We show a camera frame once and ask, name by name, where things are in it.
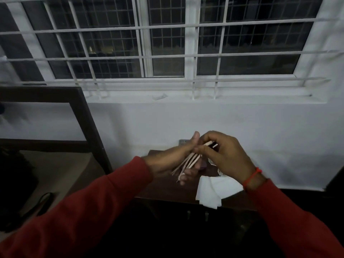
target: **person's right hand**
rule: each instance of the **person's right hand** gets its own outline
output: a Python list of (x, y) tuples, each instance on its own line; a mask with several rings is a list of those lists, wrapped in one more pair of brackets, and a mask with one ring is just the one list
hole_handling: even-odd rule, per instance
[[(208, 146), (203, 146), (204, 143), (210, 140), (218, 143), (218, 152)], [(199, 146), (195, 147), (193, 152), (211, 159), (222, 173), (234, 178), (241, 184), (256, 171), (255, 165), (249, 156), (247, 156), (239, 141), (234, 137), (217, 131), (209, 131), (201, 136)], [(256, 186), (259, 186), (265, 180), (264, 176), (258, 174), (255, 176), (254, 181), (250, 182), (247, 187), (255, 189)]]

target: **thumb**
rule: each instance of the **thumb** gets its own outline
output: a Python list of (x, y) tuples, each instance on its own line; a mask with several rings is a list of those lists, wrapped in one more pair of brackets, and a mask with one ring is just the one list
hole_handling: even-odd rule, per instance
[(197, 145), (199, 139), (200, 133), (198, 131), (195, 131), (192, 138), (185, 144), (185, 149), (187, 151), (193, 150), (193, 148)]
[(213, 150), (212, 148), (208, 147), (208, 146), (197, 146), (194, 149), (194, 152), (197, 154), (201, 154), (207, 158), (210, 158), (211, 161), (213, 161), (215, 163), (215, 165), (218, 165), (218, 163), (221, 160), (221, 154), (219, 154), (218, 152), (216, 152), (215, 150)]

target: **folded white tissue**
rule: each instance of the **folded white tissue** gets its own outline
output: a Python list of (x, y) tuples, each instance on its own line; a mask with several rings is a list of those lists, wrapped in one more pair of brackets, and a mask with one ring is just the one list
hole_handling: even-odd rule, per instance
[(240, 191), (243, 191), (243, 186), (229, 176), (201, 176), (196, 200), (200, 201), (201, 205), (217, 209), (217, 207), (221, 206), (221, 199)]

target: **hand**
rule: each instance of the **hand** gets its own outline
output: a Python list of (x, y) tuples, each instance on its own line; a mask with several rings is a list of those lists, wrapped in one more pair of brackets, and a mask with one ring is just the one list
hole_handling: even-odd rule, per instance
[[(218, 152), (210, 147), (203, 146), (204, 143), (210, 140), (216, 141), (219, 144)], [(256, 171), (255, 165), (249, 156), (247, 156), (239, 141), (234, 137), (217, 131), (205, 133), (199, 139), (199, 146), (193, 152), (210, 158), (222, 173), (234, 178), (241, 184)], [(257, 174), (250, 180), (247, 189), (254, 190), (265, 182), (265, 180), (266, 178), (263, 175)]]
[[(183, 162), (194, 147), (197, 146), (199, 139), (200, 133), (196, 131), (189, 142), (185, 145), (172, 147), (155, 155), (144, 156), (143, 160), (148, 165), (153, 176), (159, 176), (159, 174), (163, 174), (164, 171), (171, 170)], [(184, 185), (185, 182), (192, 180), (197, 175), (201, 161), (202, 160), (199, 159), (192, 169), (185, 169), (185, 174), (180, 177), (181, 185)]]

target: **window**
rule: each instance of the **window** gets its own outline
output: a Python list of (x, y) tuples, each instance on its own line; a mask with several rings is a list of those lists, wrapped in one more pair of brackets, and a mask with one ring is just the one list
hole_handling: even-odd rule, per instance
[[(183, 87), (191, 87), (193, 83), (192, 89), (200, 80), (207, 87), (214, 85), (210, 79), (217, 87), (217, 82), (238, 75), (248, 80), (250, 76), (292, 76), (322, 3), (3, 0), (0, 8), (7, 15), (0, 16), (11, 14), (14, 21), (2, 27), (0, 45), (23, 84), (115, 83), (118, 79), (140, 83), (139, 79), (147, 78), (152, 83), (169, 81), (170, 86), (185, 82)], [(34, 44), (28, 35), (18, 35), (18, 30), (32, 32)], [(8, 45), (11, 38), (27, 45), (19, 57)], [(20, 69), (24, 64), (42, 77), (25, 74)]]

